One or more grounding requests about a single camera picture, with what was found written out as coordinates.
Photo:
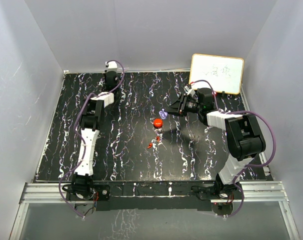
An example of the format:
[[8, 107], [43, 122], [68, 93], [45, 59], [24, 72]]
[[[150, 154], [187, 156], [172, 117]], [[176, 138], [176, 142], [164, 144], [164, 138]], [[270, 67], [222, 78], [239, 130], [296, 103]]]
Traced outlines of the lilac earbud charging case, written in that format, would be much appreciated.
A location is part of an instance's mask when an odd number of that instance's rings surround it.
[[168, 117], [168, 113], [164, 109], [162, 109], [159, 111], [159, 116], [162, 120], [165, 120]]

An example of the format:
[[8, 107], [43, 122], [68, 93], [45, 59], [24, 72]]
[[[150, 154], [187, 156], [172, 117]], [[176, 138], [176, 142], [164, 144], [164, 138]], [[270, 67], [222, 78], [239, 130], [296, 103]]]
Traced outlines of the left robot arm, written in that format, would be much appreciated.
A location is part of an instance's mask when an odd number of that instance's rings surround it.
[[79, 157], [72, 170], [71, 184], [62, 187], [63, 191], [84, 200], [92, 199], [96, 193], [93, 183], [96, 141], [105, 116], [105, 108], [114, 103], [120, 85], [117, 67], [109, 66], [103, 76], [104, 91], [99, 94], [90, 93], [76, 118], [74, 130], [80, 137]]

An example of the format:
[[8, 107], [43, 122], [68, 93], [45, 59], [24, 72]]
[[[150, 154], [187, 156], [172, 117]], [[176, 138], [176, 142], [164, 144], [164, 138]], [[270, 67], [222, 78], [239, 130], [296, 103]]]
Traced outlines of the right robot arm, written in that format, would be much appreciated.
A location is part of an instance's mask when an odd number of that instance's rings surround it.
[[176, 117], [185, 117], [188, 113], [197, 114], [205, 126], [224, 131], [229, 152], [213, 185], [196, 185], [191, 190], [198, 198], [206, 195], [227, 198], [240, 187], [242, 171], [266, 149], [259, 123], [252, 113], [231, 114], [219, 110], [216, 94], [211, 88], [193, 90], [186, 86], [185, 89], [187, 92], [181, 94], [164, 111]]

